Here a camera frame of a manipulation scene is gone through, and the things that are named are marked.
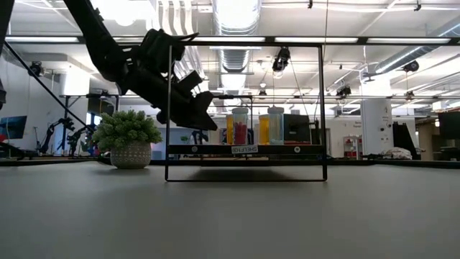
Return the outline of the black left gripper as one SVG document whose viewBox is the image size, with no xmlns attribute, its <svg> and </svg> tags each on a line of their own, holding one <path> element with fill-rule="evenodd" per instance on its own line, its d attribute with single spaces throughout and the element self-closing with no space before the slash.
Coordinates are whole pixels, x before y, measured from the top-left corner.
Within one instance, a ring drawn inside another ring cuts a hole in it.
<svg viewBox="0 0 460 259">
<path fill-rule="evenodd" d="M 217 130 L 216 123 L 208 115 L 208 107 L 214 99 L 210 91 L 193 97 L 191 90 L 201 83 L 196 71 L 190 72 L 182 80 L 169 83 L 159 74 L 146 69 L 135 69 L 124 77 L 124 90 L 133 91 L 144 100 L 160 109 L 157 121 L 166 124 L 173 121 L 179 127 L 195 130 Z M 167 117 L 167 98 L 170 97 L 170 116 Z"/>
</svg>

